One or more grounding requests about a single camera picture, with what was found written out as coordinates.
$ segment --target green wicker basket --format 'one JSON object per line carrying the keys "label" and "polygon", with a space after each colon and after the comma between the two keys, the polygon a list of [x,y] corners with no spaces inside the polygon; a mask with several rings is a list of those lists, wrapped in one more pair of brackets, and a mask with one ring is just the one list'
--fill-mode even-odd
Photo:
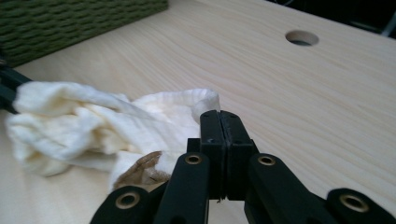
{"label": "green wicker basket", "polygon": [[0,49],[14,67],[167,7],[166,0],[0,1]]}

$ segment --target crumpled cloth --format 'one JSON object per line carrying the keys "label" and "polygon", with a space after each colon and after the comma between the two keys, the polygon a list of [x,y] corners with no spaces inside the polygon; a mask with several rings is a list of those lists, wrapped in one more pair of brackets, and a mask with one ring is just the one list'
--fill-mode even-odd
{"label": "crumpled cloth", "polygon": [[[135,165],[130,174],[141,175],[135,182],[145,184],[151,178],[142,174],[172,174],[187,139],[199,137],[199,116],[219,110],[219,96],[195,89],[129,101],[87,85],[33,81],[19,86],[13,105],[20,114],[7,117],[7,133],[25,170],[49,176],[79,165],[110,172],[115,184],[128,179],[123,174]],[[151,172],[141,172],[135,163],[152,152],[159,154],[147,168]]]}

